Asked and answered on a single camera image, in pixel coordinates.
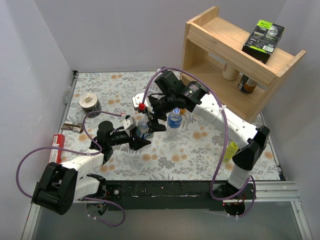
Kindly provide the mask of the clear water bottle white-blue label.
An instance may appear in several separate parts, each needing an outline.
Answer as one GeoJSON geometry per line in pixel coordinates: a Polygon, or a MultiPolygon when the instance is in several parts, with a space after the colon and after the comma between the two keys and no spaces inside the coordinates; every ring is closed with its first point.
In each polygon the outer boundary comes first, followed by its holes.
{"type": "Polygon", "coordinates": [[[142,139],[151,139],[154,136],[154,134],[149,131],[147,122],[143,119],[140,119],[137,123],[136,134],[142,139]]]}

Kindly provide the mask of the blue label water bottle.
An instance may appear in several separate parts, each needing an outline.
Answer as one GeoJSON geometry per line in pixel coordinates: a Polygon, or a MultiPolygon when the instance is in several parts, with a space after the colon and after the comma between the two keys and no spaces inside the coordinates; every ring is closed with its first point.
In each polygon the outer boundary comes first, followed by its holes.
{"type": "Polygon", "coordinates": [[[169,137],[174,137],[179,132],[179,127],[182,123],[181,114],[174,114],[173,110],[169,113],[167,119],[167,130],[166,133],[169,137]]]}

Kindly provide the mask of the blue bottle cap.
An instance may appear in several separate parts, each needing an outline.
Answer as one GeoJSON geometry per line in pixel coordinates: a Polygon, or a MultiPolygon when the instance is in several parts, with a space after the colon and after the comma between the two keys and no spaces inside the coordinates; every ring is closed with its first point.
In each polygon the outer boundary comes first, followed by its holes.
{"type": "Polygon", "coordinates": [[[179,108],[175,108],[172,112],[176,115],[179,115],[181,111],[179,108]]]}

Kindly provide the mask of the orange juice bottle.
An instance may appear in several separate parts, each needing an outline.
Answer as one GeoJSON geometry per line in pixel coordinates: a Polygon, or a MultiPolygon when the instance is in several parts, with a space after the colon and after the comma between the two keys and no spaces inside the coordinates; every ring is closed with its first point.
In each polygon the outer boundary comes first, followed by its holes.
{"type": "Polygon", "coordinates": [[[184,115],[185,113],[186,113],[186,109],[185,109],[185,108],[181,108],[181,109],[180,109],[180,114],[181,114],[181,115],[184,115]]]}

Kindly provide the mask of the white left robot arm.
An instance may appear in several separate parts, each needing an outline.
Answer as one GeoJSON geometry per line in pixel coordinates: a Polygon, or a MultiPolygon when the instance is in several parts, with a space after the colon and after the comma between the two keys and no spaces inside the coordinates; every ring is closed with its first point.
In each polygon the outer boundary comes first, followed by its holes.
{"type": "Polygon", "coordinates": [[[86,196],[101,200],[106,196],[106,180],[91,170],[104,165],[116,145],[128,144],[139,150],[151,141],[137,136],[136,125],[129,119],[116,131],[110,121],[98,125],[96,137],[88,152],[61,164],[49,163],[37,183],[32,202],[60,215],[65,214],[74,201],[86,196]]]}

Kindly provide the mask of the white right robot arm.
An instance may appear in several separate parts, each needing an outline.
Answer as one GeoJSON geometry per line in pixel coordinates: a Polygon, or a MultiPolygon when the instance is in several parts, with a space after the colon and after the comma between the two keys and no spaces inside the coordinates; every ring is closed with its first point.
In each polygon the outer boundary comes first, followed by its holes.
{"type": "Polygon", "coordinates": [[[165,121],[167,113],[173,109],[186,109],[221,129],[224,132],[222,153],[226,153],[229,139],[238,147],[232,157],[234,167],[225,188],[230,198],[239,198],[266,148],[270,129],[264,125],[256,127],[231,112],[222,105],[217,94],[197,77],[193,76],[193,81],[184,84],[173,71],[173,68],[164,67],[151,77],[150,82],[156,83],[162,97],[156,98],[145,92],[138,105],[139,110],[150,113],[155,121],[165,121]]]}

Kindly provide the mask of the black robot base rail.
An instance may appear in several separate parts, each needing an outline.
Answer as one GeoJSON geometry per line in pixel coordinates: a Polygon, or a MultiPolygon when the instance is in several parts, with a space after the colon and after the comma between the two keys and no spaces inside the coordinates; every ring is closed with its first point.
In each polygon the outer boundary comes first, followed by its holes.
{"type": "Polygon", "coordinates": [[[211,187],[209,180],[107,180],[102,192],[89,196],[120,205],[124,210],[192,210],[227,211],[241,215],[245,201],[254,199],[254,186],[248,183],[238,191],[226,181],[211,187]]]}

